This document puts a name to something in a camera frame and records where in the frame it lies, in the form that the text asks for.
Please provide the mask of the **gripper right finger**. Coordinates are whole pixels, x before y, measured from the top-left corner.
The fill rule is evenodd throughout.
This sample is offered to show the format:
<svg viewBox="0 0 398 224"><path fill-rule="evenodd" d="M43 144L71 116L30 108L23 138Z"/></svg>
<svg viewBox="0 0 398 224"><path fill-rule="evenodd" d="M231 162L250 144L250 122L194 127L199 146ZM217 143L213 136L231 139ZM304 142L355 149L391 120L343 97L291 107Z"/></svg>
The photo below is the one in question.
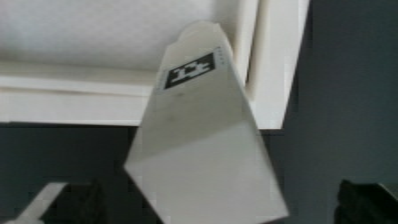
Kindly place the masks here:
<svg viewBox="0 0 398 224"><path fill-rule="evenodd" d="M336 224L398 224L398 183L341 181Z"/></svg>

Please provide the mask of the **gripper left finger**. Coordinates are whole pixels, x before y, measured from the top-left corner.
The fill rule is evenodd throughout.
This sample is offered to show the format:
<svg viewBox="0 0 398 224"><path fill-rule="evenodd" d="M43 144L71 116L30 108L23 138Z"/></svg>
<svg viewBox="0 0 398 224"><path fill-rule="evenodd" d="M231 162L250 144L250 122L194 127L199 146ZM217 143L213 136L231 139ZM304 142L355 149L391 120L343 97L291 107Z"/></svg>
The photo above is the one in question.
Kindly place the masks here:
<svg viewBox="0 0 398 224"><path fill-rule="evenodd" d="M105 224L99 182L50 182L7 224Z"/></svg>

